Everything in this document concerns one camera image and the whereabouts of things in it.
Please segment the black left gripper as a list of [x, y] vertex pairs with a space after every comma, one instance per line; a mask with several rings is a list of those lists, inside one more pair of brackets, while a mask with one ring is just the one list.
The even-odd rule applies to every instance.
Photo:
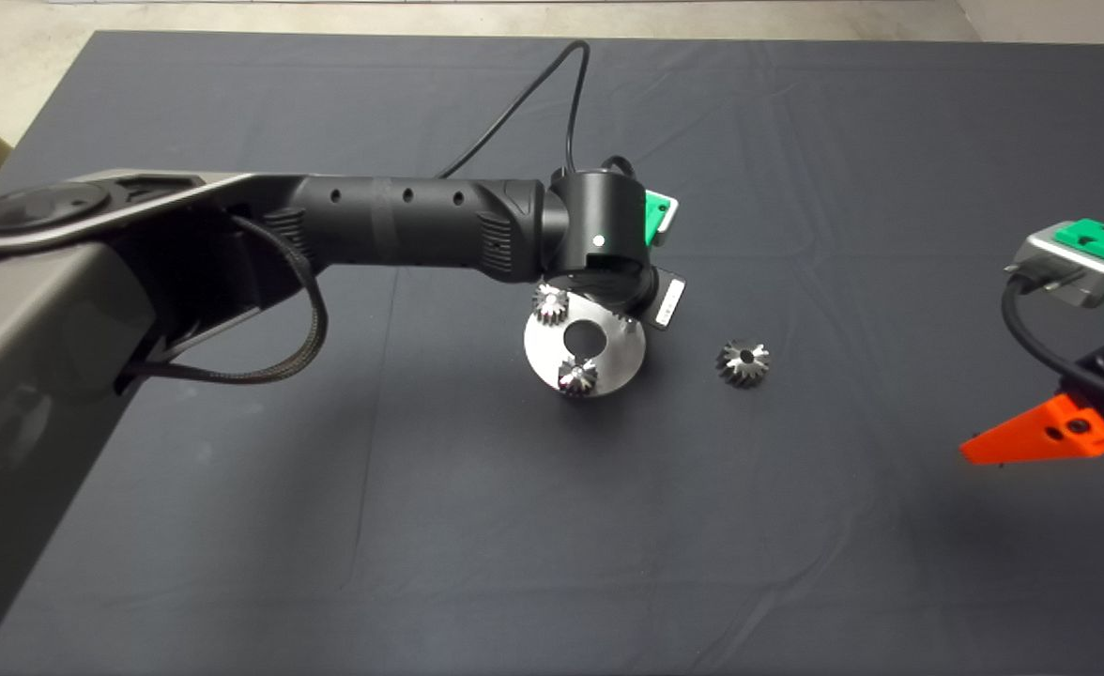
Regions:
[[620, 319], [666, 330], [684, 288], [681, 275], [641, 261], [548, 265], [541, 270], [541, 325], [563, 324], [575, 305], [590, 302]]

